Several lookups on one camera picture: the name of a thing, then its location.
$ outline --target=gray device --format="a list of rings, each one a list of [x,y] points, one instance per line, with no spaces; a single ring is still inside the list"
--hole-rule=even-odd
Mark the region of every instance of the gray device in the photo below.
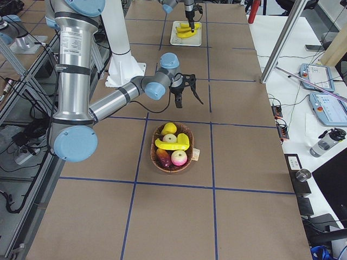
[[[308,51],[323,51],[324,47],[322,45],[309,45],[305,44],[305,49]]]

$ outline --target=fruit basket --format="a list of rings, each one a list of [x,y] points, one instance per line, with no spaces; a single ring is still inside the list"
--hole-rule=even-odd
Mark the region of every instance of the fruit basket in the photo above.
[[[192,155],[193,155],[193,146],[194,146],[194,138],[193,138],[193,133],[191,132],[191,130],[187,126],[182,124],[182,123],[174,122],[174,124],[177,127],[176,135],[183,133],[183,134],[186,134],[188,136],[188,138],[189,138],[189,144],[190,145],[189,145],[189,148],[185,151],[186,154],[187,154],[187,161],[186,161],[185,164],[183,164],[181,166],[176,166],[176,165],[172,164],[170,167],[164,168],[162,166],[162,164],[160,163],[160,160],[158,159],[158,157],[156,155],[157,146],[155,145],[155,141],[158,138],[162,140],[163,136],[161,135],[161,132],[162,132],[165,124],[159,126],[155,130],[155,132],[153,134],[153,137],[152,137],[152,143],[151,143],[151,160],[152,160],[152,162],[154,163],[154,165],[158,169],[160,169],[160,170],[162,170],[162,171],[164,171],[166,173],[169,173],[169,174],[177,173],[177,172],[179,172],[179,171],[181,171],[181,170],[183,170],[183,169],[188,167],[188,165],[191,162],[191,158],[192,158]]]

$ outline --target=banana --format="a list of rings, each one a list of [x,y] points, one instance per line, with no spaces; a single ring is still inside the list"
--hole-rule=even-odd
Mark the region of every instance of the banana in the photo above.
[[[190,29],[190,27],[187,27],[187,28],[176,27],[176,31],[178,33],[187,33],[188,31],[191,31],[191,29]]]
[[[189,27],[189,24],[187,24],[187,23],[179,23],[179,26],[181,27],[181,28],[190,28]],[[200,24],[199,23],[194,23],[194,27],[195,27],[195,29],[199,29],[200,28]]]
[[[187,32],[178,32],[177,37],[178,38],[189,38],[189,37],[196,35],[196,33],[197,33],[197,30],[194,30],[194,32],[191,32],[191,30],[189,30]]]

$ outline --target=paper tag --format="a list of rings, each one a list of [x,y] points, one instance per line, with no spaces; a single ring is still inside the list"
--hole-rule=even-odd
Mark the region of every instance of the paper tag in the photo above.
[[[300,170],[298,159],[295,156],[288,156],[288,162],[293,171]]]
[[[197,161],[199,159],[199,155],[200,155],[200,150],[193,148],[193,155],[192,155],[191,159],[193,161]]]

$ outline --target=red pole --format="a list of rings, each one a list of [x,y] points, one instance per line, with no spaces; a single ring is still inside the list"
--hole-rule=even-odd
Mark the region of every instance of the red pole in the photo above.
[[[260,6],[261,0],[254,0],[252,7],[250,9],[250,14],[248,18],[248,23],[253,23],[255,19],[256,12],[258,11],[258,8]]]

